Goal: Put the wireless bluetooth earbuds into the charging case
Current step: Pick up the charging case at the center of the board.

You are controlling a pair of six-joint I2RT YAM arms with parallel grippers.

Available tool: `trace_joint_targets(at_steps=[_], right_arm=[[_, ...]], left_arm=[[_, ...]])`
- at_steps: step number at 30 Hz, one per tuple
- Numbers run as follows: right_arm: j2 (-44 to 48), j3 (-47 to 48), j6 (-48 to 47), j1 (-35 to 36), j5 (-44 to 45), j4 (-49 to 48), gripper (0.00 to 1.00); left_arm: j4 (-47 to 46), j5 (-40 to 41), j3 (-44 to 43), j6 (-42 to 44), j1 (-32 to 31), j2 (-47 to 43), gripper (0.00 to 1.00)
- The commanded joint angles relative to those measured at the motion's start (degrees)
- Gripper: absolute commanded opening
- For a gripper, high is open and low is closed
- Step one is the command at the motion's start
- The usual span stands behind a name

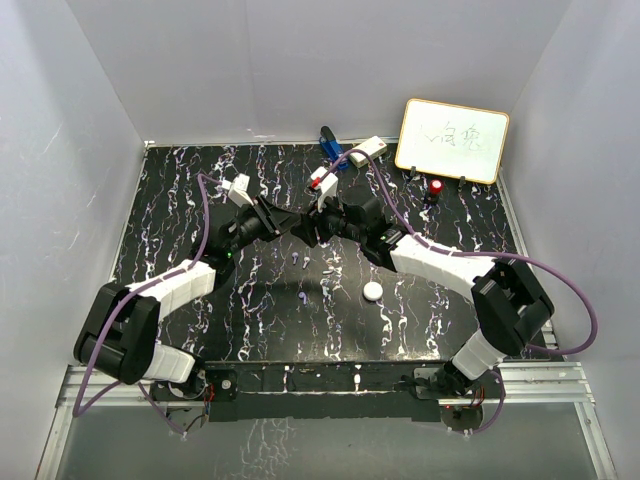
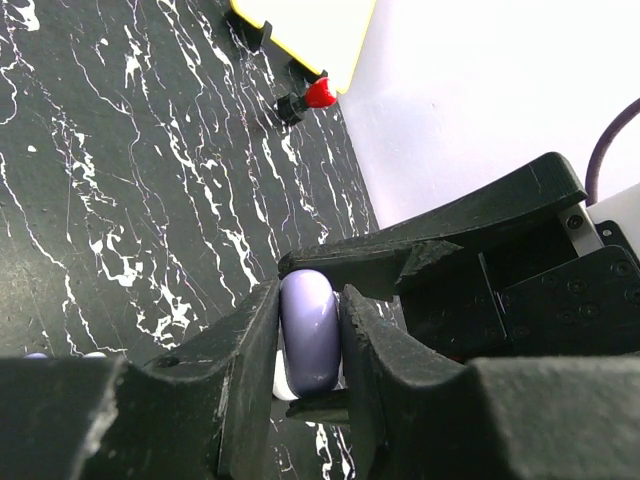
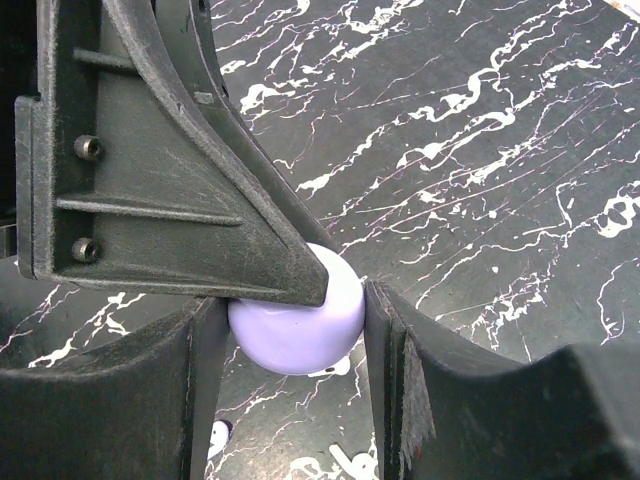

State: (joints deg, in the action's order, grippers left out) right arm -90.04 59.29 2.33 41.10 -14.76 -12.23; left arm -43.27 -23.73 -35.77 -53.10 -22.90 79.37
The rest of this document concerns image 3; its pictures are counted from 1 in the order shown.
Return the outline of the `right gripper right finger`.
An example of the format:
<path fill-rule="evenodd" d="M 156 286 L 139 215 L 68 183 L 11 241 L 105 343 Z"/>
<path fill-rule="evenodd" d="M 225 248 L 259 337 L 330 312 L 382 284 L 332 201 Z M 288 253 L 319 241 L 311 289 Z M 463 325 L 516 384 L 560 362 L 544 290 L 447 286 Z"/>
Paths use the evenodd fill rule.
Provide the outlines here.
<path fill-rule="evenodd" d="M 635 479 L 639 349 L 567 345 L 528 364 L 365 285 L 365 347 L 384 479 Z"/>

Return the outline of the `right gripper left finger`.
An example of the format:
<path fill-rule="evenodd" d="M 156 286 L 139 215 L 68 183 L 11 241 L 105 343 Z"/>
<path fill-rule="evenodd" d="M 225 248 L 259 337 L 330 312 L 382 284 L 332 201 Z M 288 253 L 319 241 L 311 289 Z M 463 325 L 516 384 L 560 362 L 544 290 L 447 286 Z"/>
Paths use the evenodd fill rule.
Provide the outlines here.
<path fill-rule="evenodd" d="M 194 298 L 49 368 L 1 372 L 4 479 L 202 479 L 229 337 Z"/>

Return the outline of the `purple earbud charging case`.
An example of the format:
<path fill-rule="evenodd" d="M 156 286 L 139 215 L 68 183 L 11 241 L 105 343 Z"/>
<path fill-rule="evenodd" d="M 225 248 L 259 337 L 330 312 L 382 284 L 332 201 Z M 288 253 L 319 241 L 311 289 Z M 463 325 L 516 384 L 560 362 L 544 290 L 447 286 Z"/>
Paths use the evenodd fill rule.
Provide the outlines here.
<path fill-rule="evenodd" d="M 329 274 L 320 307 L 236 299 L 228 303 L 231 331 L 259 366 L 308 375 L 333 366 L 353 348 L 365 323 L 365 294 L 354 269 L 326 247 L 309 247 Z"/>

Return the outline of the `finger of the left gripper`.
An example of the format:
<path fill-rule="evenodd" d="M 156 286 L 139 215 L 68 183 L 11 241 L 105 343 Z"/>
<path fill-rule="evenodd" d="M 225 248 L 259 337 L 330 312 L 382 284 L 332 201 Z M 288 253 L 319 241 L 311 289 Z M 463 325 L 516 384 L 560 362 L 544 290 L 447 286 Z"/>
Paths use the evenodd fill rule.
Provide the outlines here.
<path fill-rule="evenodd" d="M 272 164 L 233 106 L 208 1 L 107 1 L 133 64 L 180 130 L 233 180 L 280 237 L 329 249 L 329 234 Z"/>
<path fill-rule="evenodd" d="M 16 100 L 17 260 L 83 288 L 319 306 L 328 273 L 180 130 L 107 1 L 38 1 L 37 92 Z"/>

